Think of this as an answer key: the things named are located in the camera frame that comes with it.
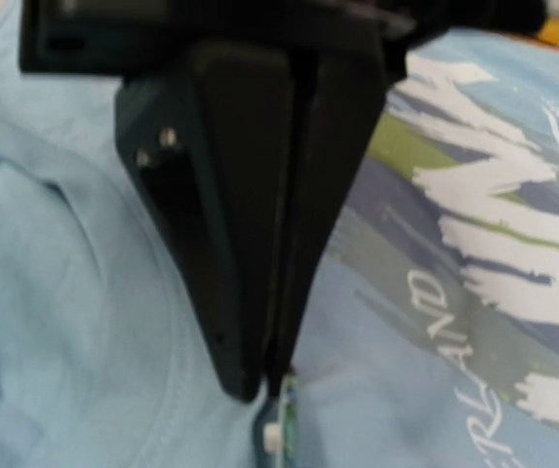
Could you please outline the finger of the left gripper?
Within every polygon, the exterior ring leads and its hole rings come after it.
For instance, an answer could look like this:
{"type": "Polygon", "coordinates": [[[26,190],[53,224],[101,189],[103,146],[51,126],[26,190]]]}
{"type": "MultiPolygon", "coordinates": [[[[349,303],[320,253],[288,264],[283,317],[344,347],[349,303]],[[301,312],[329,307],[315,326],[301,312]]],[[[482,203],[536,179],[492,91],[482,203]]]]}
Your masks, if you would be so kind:
{"type": "Polygon", "coordinates": [[[283,199],[278,292],[264,357],[270,394],[290,368],[315,272],[382,111],[388,81],[378,49],[299,53],[283,199]]]}
{"type": "Polygon", "coordinates": [[[116,146],[175,261],[222,389],[249,402],[263,375],[290,152],[284,52],[186,48],[115,99],[116,146]]]}

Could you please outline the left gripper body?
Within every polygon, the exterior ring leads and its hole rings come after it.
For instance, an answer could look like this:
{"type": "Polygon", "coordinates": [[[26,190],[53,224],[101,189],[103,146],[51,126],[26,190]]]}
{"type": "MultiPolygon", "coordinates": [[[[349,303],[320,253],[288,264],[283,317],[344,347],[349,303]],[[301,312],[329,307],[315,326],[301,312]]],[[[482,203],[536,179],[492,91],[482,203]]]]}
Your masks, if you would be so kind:
{"type": "Polygon", "coordinates": [[[204,40],[365,57],[451,28],[533,35],[544,1],[23,1],[24,73],[134,77],[204,40]]]}

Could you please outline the light blue printed t-shirt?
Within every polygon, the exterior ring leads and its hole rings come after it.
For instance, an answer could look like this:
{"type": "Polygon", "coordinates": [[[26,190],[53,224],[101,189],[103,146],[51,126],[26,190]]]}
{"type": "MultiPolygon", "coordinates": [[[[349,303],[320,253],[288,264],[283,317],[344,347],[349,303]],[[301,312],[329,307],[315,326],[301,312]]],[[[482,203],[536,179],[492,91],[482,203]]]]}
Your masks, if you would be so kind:
{"type": "MultiPolygon", "coordinates": [[[[265,467],[114,149],[117,81],[19,72],[0,1],[0,467],[265,467]]],[[[559,467],[559,51],[452,32],[318,267],[298,467],[559,467]]]]}

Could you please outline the silver round brooch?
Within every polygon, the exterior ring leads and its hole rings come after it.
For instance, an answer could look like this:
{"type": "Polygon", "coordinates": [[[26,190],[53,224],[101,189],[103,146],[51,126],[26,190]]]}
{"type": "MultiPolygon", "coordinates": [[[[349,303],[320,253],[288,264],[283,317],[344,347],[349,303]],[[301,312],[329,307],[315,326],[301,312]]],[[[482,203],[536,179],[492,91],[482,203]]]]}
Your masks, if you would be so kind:
{"type": "Polygon", "coordinates": [[[281,379],[275,419],[263,425],[262,446],[268,467],[299,466],[299,379],[292,369],[281,379]]]}

